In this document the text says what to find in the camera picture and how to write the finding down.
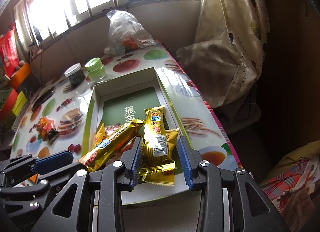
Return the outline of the gold rice snack bar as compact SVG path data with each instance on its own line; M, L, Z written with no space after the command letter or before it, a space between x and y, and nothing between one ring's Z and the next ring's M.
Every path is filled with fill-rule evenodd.
M133 119L120 126L114 133L102 140L93 150L79 159L88 172L99 170L109 159L136 137L145 120Z

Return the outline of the orange snack pouch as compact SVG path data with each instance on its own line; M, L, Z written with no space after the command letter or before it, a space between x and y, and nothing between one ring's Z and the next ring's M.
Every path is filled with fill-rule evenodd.
M37 131L39 132L39 134L43 140L48 139L47 132L52 128L55 129L55 124L52 119L50 119L48 117L40 117L40 119L37 123Z

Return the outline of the red black candy packet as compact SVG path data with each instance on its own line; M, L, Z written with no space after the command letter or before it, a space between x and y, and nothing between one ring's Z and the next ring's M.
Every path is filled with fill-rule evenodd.
M48 142L52 144L60 135L60 132L56 129L52 128L47 132Z

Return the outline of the striped black white box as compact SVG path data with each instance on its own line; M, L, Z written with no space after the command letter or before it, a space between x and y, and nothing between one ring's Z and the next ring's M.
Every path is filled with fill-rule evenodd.
M27 109L29 107L30 103L29 101L26 101L24 103L24 105L21 107L20 112L18 113L11 129L13 132L17 132L19 126L20 126L20 122L22 121L22 118L24 117L24 114L27 112Z

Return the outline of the orange red packet in box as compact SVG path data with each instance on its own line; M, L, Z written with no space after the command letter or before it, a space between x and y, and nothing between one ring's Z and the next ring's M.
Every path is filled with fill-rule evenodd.
M119 128L121 127L121 124L120 123L116 123L114 125L109 125L109 126L106 126L105 127L105 133L106 133L106 136L110 136L112 135L114 132L116 132Z

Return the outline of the colourful patterned blanket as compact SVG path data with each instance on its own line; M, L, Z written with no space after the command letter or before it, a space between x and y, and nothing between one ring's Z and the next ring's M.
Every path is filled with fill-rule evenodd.
M319 141L285 155L260 184L291 231L319 218Z

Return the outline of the black smartphone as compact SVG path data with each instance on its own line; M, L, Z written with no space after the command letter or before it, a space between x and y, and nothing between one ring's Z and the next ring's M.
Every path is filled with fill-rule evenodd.
M32 107L32 112L34 112L40 105L47 101L55 92L55 86L51 87L44 94L42 94L34 103Z

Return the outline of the yellow green box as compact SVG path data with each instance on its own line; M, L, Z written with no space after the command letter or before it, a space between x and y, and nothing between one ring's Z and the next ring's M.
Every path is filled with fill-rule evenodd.
M11 112L13 113L13 115L15 117L17 117L19 115L19 113L21 112L21 110L24 107L26 102L27 102L27 98L26 98L25 94L23 93L23 91L21 91L17 96L17 99L16 99L16 102L14 103L14 106L11 109Z

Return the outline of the small gold packet in box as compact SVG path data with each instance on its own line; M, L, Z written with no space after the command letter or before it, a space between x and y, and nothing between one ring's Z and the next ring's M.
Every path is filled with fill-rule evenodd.
M165 135L168 144L168 156L172 157L172 152L177 143L179 129L166 130Z

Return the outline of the white green cardboard box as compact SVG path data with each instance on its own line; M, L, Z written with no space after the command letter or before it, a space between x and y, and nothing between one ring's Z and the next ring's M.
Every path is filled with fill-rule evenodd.
M100 83L93 88L86 110L82 154L91 149L93 137L100 121L106 126L125 124L132 119L145 119L144 110L163 105L167 129L181 129L178 114L169 101L169 94L156 69L151 67ZM173 152L175 169L174 186L154 185L139 181L132 192L121 194L122 204L139 204L155 201L188 191L177 151Z

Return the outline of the orange storage box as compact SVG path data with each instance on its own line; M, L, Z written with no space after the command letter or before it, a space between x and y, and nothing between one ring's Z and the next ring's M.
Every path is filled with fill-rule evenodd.
M15 72L8 81L8 86L13 89L18 89L19 86L27 79L31 74L31 68L29 64L24 64L17 72Z

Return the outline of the green jar green lid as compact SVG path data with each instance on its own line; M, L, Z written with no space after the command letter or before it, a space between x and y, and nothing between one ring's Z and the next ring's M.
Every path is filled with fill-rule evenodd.
M92 58L85 64L90 80L94 83L101 82L106 77L106 69L99 57Z

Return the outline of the red printed carton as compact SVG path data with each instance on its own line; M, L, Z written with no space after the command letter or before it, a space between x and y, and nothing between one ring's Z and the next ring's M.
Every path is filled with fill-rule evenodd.
M16 27L12 24L11 29L1 35L1 60L5 74L8 77L12 76L19 64L15 34Z

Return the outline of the clear plastic bag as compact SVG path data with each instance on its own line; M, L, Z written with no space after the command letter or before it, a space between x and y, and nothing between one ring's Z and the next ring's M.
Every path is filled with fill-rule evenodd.
M156 45L152 35L131 13L111 10L106 15L110 21L107 47L104 50L106 55L118 56L129 51Z

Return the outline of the cream patterned curtain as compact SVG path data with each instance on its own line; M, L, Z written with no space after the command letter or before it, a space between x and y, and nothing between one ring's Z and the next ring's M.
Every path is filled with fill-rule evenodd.
M177 62L212 108L229 104L260 77L269 30L265 0L201 0L194 43Z

